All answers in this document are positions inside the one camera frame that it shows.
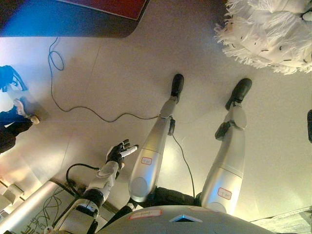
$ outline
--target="robot leg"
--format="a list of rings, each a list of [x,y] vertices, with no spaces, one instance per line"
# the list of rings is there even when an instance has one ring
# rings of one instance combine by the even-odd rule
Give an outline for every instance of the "robot leg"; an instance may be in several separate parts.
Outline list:
[[[156,188],[166,138],[174,128],[172,114],[179,101],[183,83],[183,76],[175,75],[171,97],[163,105],[160,115],[137,157],[129,181],[130,197],[136,202],[146,201],[148,195]]]
[[[226,105],[229,112],[215,134],[222,144],[200,195],[202,207],[228,214],[235,210],[245,163],[246,115],[240,103],[251,85],[250,79],[242,79]]]

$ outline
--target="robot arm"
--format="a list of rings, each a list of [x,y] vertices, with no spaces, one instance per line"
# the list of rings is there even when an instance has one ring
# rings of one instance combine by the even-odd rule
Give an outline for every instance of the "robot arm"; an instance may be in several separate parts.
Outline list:
[[[129,140],[112,147],[107,154],[105,165],[97,172],[96,178],[91,181],[82,197],[58,221],[54,231],[73,234],[94,233],[98,226],[96,217],[99,208],[115,184],[117,174],[122,169],[123,159],[137,149],[138,145],[130,147]]]
[[[138,149],[138,145],[130,147],[129,140],[121,142],[119,145],[111,147],[107,153],[106,164],[97,172],[97,177],[89,184],[88,190],[97,190],[103,194],[104,201],[107,199],[115,180],[123,168],[124,158]]]

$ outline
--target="floor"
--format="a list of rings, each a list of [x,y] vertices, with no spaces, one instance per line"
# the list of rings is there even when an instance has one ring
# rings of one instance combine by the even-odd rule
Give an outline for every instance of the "floor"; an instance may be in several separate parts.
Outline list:
[[[227,113],[224,104],[236,83],[249,77],[253,87],[243,102],[248,118],[246,165],[234,215],[252,221],[310,206],[312,148],[306,117],[312,109],[312,75],[284,76],[226,57],[214,38],[215,23],[222,23],[224,12],[217,0],[151,0],[127,38],[60,38],[54,49],[65,69],[54,69],[54,96],[62,108],[85,105],[106,119],[124,112],[153,117],[169,97],[173,76],[182,73],[175,137],[197,194],[220,146],[214,134]],[[51,99],[47,62],[54,40],[0,38],[0,66],[13,66],[29,88],[0,93],[0,109],[9,110],[14,98],[23,98],[27,111],[41,119],[0,155],[0,179],[18,184],[24,197],[52,177],[64,181],[64,172],[74,163],[101,167],[108,149],[124,139],[142,145],[155,122],[124,116],[105,123],[84,109],[60,111]],[[108,198],[118,208],[129,199],[127,183],[137,155],[126,159]],[[76,168],[70,177],[87,184],[93,175]],[[167,138],[158,185],[192,194],[187,167],[172,137]]]

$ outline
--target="black cable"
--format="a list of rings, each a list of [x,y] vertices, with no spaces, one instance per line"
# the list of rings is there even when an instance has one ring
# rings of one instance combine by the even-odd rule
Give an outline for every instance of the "black cable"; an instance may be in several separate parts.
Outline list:
[[[115,118],[115,119],[113,119],[113,120],[106,120],[106,119],[104,119],[102,116],[100,116],[98,113],[96,113],[94,110],[92,110],[91,108],[86,107],[86,106],[75,106],[75,107],[72,107],[72,108],[70,108],[70,109],[68,109],[68,110],[65,110],[65,109],[63,109],[62,107],[60,107],[60,105],[57,103],[57,101],[55,100],[55,98],[54,98],[54,96],[53,96],[53,72],[52,72],[52,66],[51,66],[51,62],[52,62],[53,66],[54,66],[57,70],[59,70],[59,71],[63,71],[63,70],[64,70],[64,61],[63,61],[63,59],[62,59],[60,53],[59,53],[58,51],[51,50],[52,46],[57,42],[57,40],[58,40],[58,37],[55,39],[55,41],[54,41],[54,42],[50,45],[50,47],[49,47],[48,63],[49,63],[50,74],[51,74],[51,97],[52,97],[52,100],[53,100],[53,102],[55,103],[55,105],[56,105],[61,111],[63,111],[63,112],[70,112],[70,111],[72,111],[73,109],[76,109],[76,108],[87,109],[87,110],[93,112],[97,117],[99,117],[100,119],[104,120],[104,121],[107,122],[107,123],[115,122],[116,120],[118,120],[120,117],[122,117],[122,116],[124,116],[124,115],[134,116],[134,117],[139,118],[139,119],[154,119],[154,118],[157,118],[157,117],[158,117],[158,116],[155,116],[155,117],[151,117],[151,118],[142,118],[142,117],[136,116],[136,115],[134,115],[134,114],[123,113],[123,114],[119,115],[117,118]],[[53,54],[53,53],[56,54],[56,55],[58,55],[59,59],[61,60],[61,62],[62,62],[62,67],[61,67],[61,68],[60,68],[60,67],[57,67],[57,66],[55,65],[54,60],[53,60],[53,58],[52,58],[52,54]]]
[[[180,149],[181,149],[181,151],[182,151],[183,159],[184,159],[184,161],[185,161],[185,164],[186,164],[187,168],[189,169],[189,172],[190,172],[190,175],[191,175],[191,180],[192,180],[192,187],[193,187],[193,198],[194,198],[194,200],[195,200],[194,181],[193,181],[193,176],[192,176],[192,173],[191,173],[191,169],[190,169],[189,164],[187,163],[187,161],[186,161],[186,159],[185,159],[185,157],[184,157],[184,152],[183,152],[183,150],[182,150],[181,145],[180,145],[179,142],[176,140],[175,136],[174,136],[174,135],[172,135],[172,136],[173,136],[174,140],[176,141],[176,143],[180,146]]]
[[[69,177],[68,177],[69,170],[70,170],[72,167],[76,167],[76,166],[84,166],[84,167],[87,167],[87,168],[90,168],[90,169],[93,169],[93,170],[97,170],[97,171],[98,171],[98,170],[101,170],[101,168],[99,168],[99,167],[91,167],[91,166],[89,166],[89,165],[87,165],[87,164],[84,164],[84,163],[76,163],[76,164],[71,165],[71,166],[67,169],[67,172],[66,172],[66,181],[67,181],[69,187],[73,190],[73,192],[74,192],[75,194],[77,194],[78,196],[80,196],[80,194],[78,193],[78,191],[77,191],[77,190],[72,186],[72,184],[70,183]]]

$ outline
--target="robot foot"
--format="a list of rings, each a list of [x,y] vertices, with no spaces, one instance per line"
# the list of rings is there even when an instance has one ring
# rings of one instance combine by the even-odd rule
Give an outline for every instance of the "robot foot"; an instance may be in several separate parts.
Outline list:
[[[230,109],[232,102],[241,103],[252,86],[252,81],[248,78],[241,79],[232,91],[231,97],[225,105],[227,110]]]
[[[181,74],[176,74],[174,77],[174,80],[172,81],[172,88],[171,88],[171,96],[172,97],[177,97],[176,98],[176,103],[179,102],[180,99],[180,94],[183,89],[183,84],[184,84],[184,77]]]

